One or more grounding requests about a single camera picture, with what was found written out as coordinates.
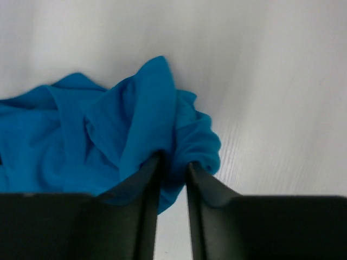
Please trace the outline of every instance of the crumpled cloth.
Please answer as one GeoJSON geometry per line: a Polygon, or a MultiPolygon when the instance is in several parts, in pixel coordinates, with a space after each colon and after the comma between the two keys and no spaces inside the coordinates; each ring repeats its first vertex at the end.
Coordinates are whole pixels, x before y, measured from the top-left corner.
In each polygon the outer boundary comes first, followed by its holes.
{"type": "Polygon", "coordinates": [[[98,195],[164,150],[170,164],[162,212],[175,202],[189,162],[212,174],[220,166],[220,140],[195,99],[175,88],[160,56],[112,89],[75,73],[1,100],[0,192],[98,195]]]}

